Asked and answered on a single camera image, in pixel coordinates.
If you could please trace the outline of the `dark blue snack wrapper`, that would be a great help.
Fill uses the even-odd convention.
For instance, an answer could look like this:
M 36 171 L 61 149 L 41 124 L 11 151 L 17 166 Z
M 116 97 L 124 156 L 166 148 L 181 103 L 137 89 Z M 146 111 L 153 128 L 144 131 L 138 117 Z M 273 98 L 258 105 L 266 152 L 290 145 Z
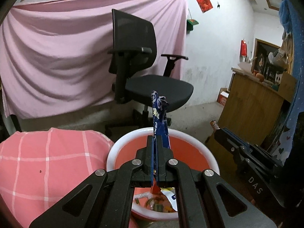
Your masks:
M 170 149 L 169 130 L 166 111 L 169 103 L 165 96 L 159 96 L 156 91 L 151 93 L 153 112 L 152 167 L 153 178 L 158 187 L 166 188 L 166 159 L 165 151 Z

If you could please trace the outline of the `white green wrapper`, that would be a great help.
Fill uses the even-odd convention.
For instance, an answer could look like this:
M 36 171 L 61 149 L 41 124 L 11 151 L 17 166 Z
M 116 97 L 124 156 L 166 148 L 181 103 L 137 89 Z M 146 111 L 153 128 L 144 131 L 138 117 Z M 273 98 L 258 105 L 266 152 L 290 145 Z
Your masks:
M 166 196 L 171 207 L 174 211 L 177 211 L 177 201 L 176 201 L 176 192 L 174 187 L 161 188 L 161 192 Z

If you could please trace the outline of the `wooden cabinet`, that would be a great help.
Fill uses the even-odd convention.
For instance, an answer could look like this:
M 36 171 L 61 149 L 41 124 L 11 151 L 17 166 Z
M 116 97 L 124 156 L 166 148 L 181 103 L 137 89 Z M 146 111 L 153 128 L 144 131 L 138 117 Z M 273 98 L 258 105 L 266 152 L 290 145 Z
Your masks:
M 294 97 L 297 80 L 283 73 L 278 91 L 234 70 L 230 92 L 217 124 L 236 136 L 271 150 Z

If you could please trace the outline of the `red white plastic basin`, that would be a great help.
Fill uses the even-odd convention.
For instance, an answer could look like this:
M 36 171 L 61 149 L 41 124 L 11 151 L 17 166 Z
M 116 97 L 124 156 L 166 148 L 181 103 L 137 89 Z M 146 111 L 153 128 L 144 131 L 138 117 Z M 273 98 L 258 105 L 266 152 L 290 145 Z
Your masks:
M 106 164 L 106 170 L 118 169 L 122 164 L 133 160 L 139 149 L 147 146 L 147 138 L 153 134 L 153 128 L 134 130 L 122 136 L 111 148 Z M 220 174 L 216 158 L 211 151 L 196 138 L 178 130 L 169 129 L 171 152 L 165 153 L 165 160 L 174 158 L 186 163 L 190 169 L 202 172 L 212 169 Z M 147 198 L 140 199 L 140 204 L 133 203 L 132 215 L 146 221 L 177 220 L 178 213 L 159 213 L 144 207 Z

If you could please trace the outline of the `small orange cardboard box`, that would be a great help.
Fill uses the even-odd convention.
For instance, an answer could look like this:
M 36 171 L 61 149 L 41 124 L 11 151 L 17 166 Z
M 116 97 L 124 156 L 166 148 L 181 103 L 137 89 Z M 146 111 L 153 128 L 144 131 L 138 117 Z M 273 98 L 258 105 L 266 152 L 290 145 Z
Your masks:
M 229 97 L 228 88 L 221 88 L 217 97 L 217 103 L 219 103 L 222 106 L 225 106 L 228 97 Z

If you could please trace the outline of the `pink checked tablecloth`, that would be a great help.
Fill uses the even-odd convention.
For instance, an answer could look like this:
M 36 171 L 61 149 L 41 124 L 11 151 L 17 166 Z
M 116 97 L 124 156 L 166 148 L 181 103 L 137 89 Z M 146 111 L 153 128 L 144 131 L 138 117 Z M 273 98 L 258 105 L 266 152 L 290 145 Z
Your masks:
M 93 130 L 15 132 L 1 142 L 1 213 L 30 223 L 97 169 L 113 141 Z

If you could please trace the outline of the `black office chair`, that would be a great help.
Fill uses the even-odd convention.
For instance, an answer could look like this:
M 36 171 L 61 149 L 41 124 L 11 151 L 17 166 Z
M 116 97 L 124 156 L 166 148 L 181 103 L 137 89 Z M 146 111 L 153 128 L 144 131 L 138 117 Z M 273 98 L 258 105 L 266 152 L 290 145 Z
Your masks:
M 136 73 L 152 67 L 156 60 L 154 26 L 147 20 L 116 9 L 112 10 L 112 21 L 113 49 L 109 51 L 112 56 L 109 73 L 116 75 L 115 83 L 112 84 L 114 100 L 120 105 L 136 101 L 144 105 L 144 110 L 133 110 L 130 117 L 105 125 L 107 137 L 112 136 L 112 128 L 147 128 L 153 125 L 148 117 L 152 91 L 166 97 L 169 102 L 168 112 L 185 105 L 194 91 L 192 84 L 170 76 L 176 61 L 187 60 L 186 56 L 165 54 L 167 63 L 163 75 L 136 76 Z

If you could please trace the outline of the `pink hanging sheet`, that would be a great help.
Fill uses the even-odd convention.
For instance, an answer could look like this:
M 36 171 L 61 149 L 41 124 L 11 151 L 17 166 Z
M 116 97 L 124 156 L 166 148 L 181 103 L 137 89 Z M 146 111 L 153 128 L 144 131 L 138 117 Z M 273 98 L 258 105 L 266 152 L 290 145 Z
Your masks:
M 58 0 L 14 6 L 1 24 L 1 82 L 6 116 L 55 116 L 113 100 L 108 72 L 112 9 L 152 22 L 162 54 L 183 54 L 187 0 Z

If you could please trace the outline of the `red paper wall poster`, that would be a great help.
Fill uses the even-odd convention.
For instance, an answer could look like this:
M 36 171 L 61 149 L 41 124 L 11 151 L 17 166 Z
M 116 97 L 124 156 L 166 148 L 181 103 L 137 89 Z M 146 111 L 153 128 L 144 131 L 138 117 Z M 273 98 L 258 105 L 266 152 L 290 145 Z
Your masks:
M 213 8 L 210 0 L 196 0 L 203 13 Z

